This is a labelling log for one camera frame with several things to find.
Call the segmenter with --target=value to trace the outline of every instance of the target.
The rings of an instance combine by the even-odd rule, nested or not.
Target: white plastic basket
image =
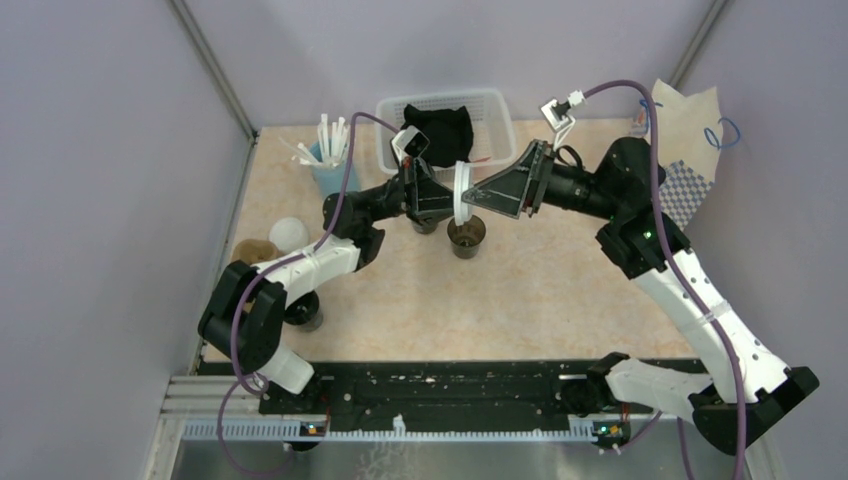
[[[467,108],[474,130],[474,144],[468,156],[473,162],[472,167],[502,165],[515,157],[512,119],[503,95],[494,88],[386,98],[377,104],[377,116],[400,127],[403,125],[403,109],[407,104],[420,110],[457,109],[463,106]],[[380,170],[393,175],[397,173],[397,166],[392,158],[392,134],[380,125],[375,128]],[[489,157],[486,161],[474,162],[486,157]]]

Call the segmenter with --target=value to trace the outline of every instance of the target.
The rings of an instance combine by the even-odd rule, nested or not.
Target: black cloth
[[[412,125],[430,139],[430,146],[421,155],[430,165],[448,168],[458,160],[469,161],[474,130],[471,129],[471,116],[467,108],[418,110],[407,105],[403,109],[403,120],[401,128]]]

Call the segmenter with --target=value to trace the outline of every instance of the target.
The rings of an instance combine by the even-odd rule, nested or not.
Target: light blue container
[[[322,160],[321,147],[318,146],[318,142],[315,142],[311,147],[309,147],[309,153],[318,160]],[[311,168],[312,178],[315,179],[315,183],[318,184],[318,189],[321,190],[321,197],[327,198],[327,196],[341,191],[342,180],[344,179],[344,163],[336,168]],[[351,165],[350,178],[347,179],[346,191],[358,192],[359,190],[359,177],[356,176],[356,166]]]

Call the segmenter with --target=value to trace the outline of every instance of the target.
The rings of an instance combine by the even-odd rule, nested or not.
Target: gray wall
[[[774,429],[799,479],[848,469],[846,20],[841,0],[736,2],[685,88],[718,85],[744,135],[691,225],[705,268],[770,348],[822,382]]]
[[[493,86],[513,118],[613,78],[671,75],[710,0],[189,0],[257,125]],[[628,92],[583,115],[629,116]]]
[[[138,478],[247,142],[164,1],[0,2],[0,478]]]

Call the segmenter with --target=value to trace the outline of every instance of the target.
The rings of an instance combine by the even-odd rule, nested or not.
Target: checkered cloth
[[[714,183],[678,160],[665,167],[665,182],[660,186],[660,203],[677,226],[683,230],[704,203]]]

